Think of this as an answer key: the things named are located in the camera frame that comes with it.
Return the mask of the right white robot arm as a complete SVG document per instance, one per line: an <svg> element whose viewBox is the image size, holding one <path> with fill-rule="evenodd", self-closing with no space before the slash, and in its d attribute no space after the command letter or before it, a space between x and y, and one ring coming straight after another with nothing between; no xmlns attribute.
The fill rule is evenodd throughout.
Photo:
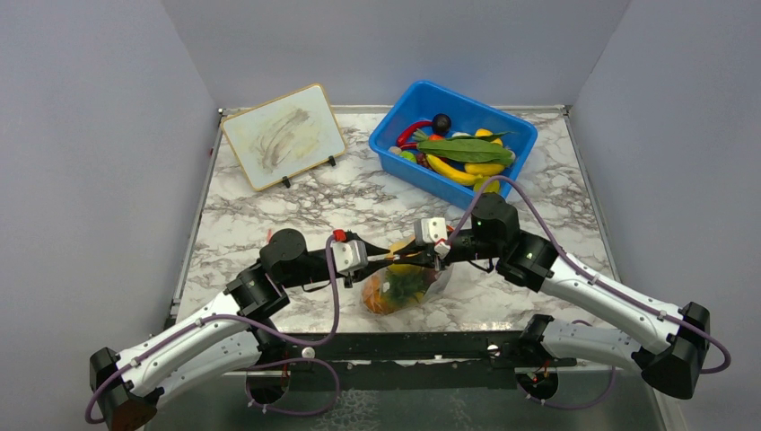
<svg viewBox="0 0 761 431"><path fill-rule="evenodd" d="M638 372L653 389L672 398L695 394L710 343L710 312L641 294L561 252L550 240L520 228L517 209L496 193L479 197L471 226L448 232L442 218L415 224L415 238L395 251L400 263L440 268L492 259L507 282L550 295L609 323L579 328L545 315L534 316L518 341L529 365L573 358Z"/></svg>

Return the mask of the clear orange zip bag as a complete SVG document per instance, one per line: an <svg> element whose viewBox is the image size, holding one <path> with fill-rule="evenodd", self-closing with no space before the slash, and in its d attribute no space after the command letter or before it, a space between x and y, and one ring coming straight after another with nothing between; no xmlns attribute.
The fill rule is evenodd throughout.
<svg viewBox="0 0 761 431"><path fill-rule="evenodd" d="M361 303L368 312L388 315L441 296L450 283L453 267L424 268L394 264L363 281Z"/></svg>

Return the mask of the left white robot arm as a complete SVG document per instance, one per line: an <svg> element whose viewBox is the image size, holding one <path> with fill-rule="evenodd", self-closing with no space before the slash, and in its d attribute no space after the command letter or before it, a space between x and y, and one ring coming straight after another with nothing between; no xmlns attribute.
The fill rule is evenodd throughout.
<svg viewBox="0 0 761 431"><path fill-rule="evenodd" d="M337 280L361 281L393 260L392 251L351 231L334 231L315 251L308 251L300 231L277 231L253 265L186 319L134 347L119 352L104 347L91 355L86 423L136 430L161 404L196 384L245 365L285 364L283 352L290 345L328 344L339 323ZM287 288L320 282L333 295L329 332L307 340L279 331L270 318L290 303Z"/></svg>

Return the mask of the orange toy bell pepper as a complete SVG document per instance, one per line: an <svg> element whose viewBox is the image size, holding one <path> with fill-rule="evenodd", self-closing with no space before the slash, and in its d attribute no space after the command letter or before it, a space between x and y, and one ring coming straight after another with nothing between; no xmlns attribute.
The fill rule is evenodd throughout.
<svg viewBox="0 0 761 431"><path fill-rule="evenodd" d="M448 225L449 235L453 233L453 230L454 228ZM408 238L407 240L392 244L390 246L390 250L395 251L397 255L411 255L411 254L416 254L418 252L434 252L433 247L431 245L427 245L427 246L416 245L415 233L412 237Z"/></svg>

